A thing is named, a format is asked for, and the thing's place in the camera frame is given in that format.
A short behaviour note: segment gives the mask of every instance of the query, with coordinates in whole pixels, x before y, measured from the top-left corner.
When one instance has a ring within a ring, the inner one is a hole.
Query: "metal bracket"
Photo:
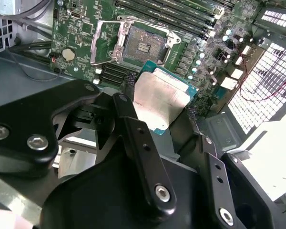
[[[172,47],[175,44],[181,43],[181,38],[178,35],[176,35],[173,31],[167,29],[166,27],[154,25],[154,24],[151,24],[149,22],[140,20],[134,16],[118,16],[118,21],[102,21],[102,20],[99,20],[97,22],[96,31],[95,31],[95,34],[93,36],[93,41],[91,44],[90,64],[91,65],[99,65],[99,64],[104,64],[107,62],[112,62],[112,61],[116,61],[116,62],[120,63],[122,61],[122,57],[123,57],[123,50],[124,50],[124,44],[125,44],[126,36],[128,35],[128,32],[129,32],[131,25],[134,24],[135,22],[145,24],[147,26],[150,26],[152,28],[155,28],[157,30],[160,30],[160,31],[163,31],[166,33],[167,42],[166,42],[165,46],[166,46],[166,48],[168,48],[168,52],[166,53],[166,56],[164,58],[163,63],[159,63],[159,64],[164,64],[169,57],[169,54],[171,52]],[[116,45],[114,46],[114,50],[109,52],[111,60],[97,62],[96,61],[96,52],[97,52],[96,43],[97,43],[97,41],[101,35],[102,25],[104,23],[119,23],[120,24],[118,35],[117,35],[118,41],[117,41]]]

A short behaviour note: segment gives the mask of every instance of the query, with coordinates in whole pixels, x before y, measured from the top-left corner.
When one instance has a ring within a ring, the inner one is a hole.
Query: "pcie slot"
[[[202,21],[204,21],[205,23],[210,23],[210,22],[214,22],[214,15],[210,15],[208,13],[204,13],[201,12],[199,10],[196,10],[194,8],[191,8],[189,6],[183,5],[181,3],[178,3],[174,0],[154,0],[160,4],[163,4],[164,6],[169,6],[171,8],[173,8],[174,10],[178,10],[180,12],[183,12],[184,14],[196,17]]]
[[[109,83],[109,84],[112,84],[112,85],[116,85],[116,86],[121,86],[121,82],[118,82],[116,80],[113,80],[113,79],[110,79],[110,78],[107,78],[105,76],[101,76],[100,77],[100,80],[104,83]]]
[[[126,74],[128,72],[126,68],[122,68],[116,65],[105,65],[103,69],[104,71],[106,70],[114,71],[114,72],[117,71],[118,73],[121,73],[121,74]]]
[[[111,67],[106,67],[104,69],[104,71],[106,72],[114,72],[114,73],[117,73],[117,74],[120,74],[120,75],[125,75],[126,74],[126,71],[123,71],[123,70],[120,70],[120,69],[114,69],[114,68],[111,68]]]
[[[137,2],[138,4],[145,5],[148,8],[156,8],[159,13],[167,16],[171,16],[175,19],[180,19],[181,21],[188,22],[189,24],[203,30],[207,28],[208,24],[206,24],[204,21],[194,18],[192,16],[186,15],[182,12],[179,12],[177,10],[174,10],[172,8],[166,7],[161,5],[160,3],[154,2],[152,0],[144,0],[144,1],[137,1],[133,0],[134,2]]]
[[[116,78],[119,78],[119,79],[121,79],[122,81],[123,81],[123,78],[124,78],[124,76],[125,76],[125,74],[126,73],[119,73],[118,71],[115,71],[115,70],[105,70],[104,72],[104,75],[110,75],[110,76],[112,76],[112,77],[116,77]]]
[[[163,18],[163,17],[161,17],[161,15],[159,15],[158,12],[156,12],[152,9],[142,7],[140,5],[137,5],[137,7],[136,7],[136,5],[132,5],[131,3],[125,2],[122,0],[117,0],[117,3],[118,3],[118,5],[121,5],[126,9],[129,9],[131,11],[135,10],[135,11],[137,11],[143,15],[146,15],[148,17],[153,18],[154,20],[160,21],[162,23],[166,23],[167,25],[170,25],[170,26],[175,27],[175,28],[179,28],[179,29],[187,31],[191,34],[195,34],[199,37],[204,37],[204,31],[200,31],[200,30],[198,30],[198,29],[196,29],[196,28],[194,28],[191,25],[188,25],[186,23],[180,23],[180,21],[177,21],[174,18]]]
[[[103,73],[100,76],[100,79],[102,81],[109,82],[109,83],[112,83],[114,85],[121,85],[123,83],[123,78],[117,77],[116,75],[111,74],[111,73]]]

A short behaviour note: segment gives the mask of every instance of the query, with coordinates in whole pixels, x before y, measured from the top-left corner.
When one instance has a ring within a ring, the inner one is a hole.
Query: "black plastic bracket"
[[[238,217],[246,228],[286,229],[286,217],[260,187],[242,161],[225,153],[225,163]]]
[[[188,116],[186,109],[170,130],[175,149],[180,155],[179,161],[194,168],[202,178],[212,219],[209,226],[245,228],[237,218],[225,165],[217,158],[212,140],[199,132],[195,120]]]
[[[115,127],[108,137],[97,132],[96,163],[106,160],[111,151],[124,150],[134,165],[147,203],[147,211],[153,221],[164,221],[176,208],[176,195],[170,179],[157,152],[148,126],[139,121],[131,99],[120,93],[112,96],[112,113]],[[156,194],[156,187],[163,186],[169,192],[169,200],[162,201]]]
[[[75,80],[0,106],[0,126],[8,130],[0,140],[0,172],[33,177],[45,174],[57,155],[57,141],[66,136],[61,131],[68,114],[93,103],[98,94],[92,83]],[[29,147],[32,136],[42,136],[35,142],[39,149]]]

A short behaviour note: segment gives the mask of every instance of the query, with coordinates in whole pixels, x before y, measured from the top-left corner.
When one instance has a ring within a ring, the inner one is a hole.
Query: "silver metal plate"
[[[190,96],[172,82],[170,75],[159,78],[144,72],[135,85],[133,105],[138,118],[151,130],[166,130],[190,101]]]

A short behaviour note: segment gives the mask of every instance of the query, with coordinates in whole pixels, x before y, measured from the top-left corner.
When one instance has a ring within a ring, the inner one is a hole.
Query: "ventilation grille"
[[[283,26],[286,28],[286,14],[266,10],[262,20]]]
[[[286,49],[272,43],[242,85],[242,96],[249,100],[262,100],[275,93],[285,82]],[[228,107],[247,134],[252,127],[269,121],[283,106],[286,85],[264,101],[249,102],[242,96],[238,90]]]
[[[0,52],[6,47],[13,46],[15,38],[16,30],[12,21],[0,19]]]

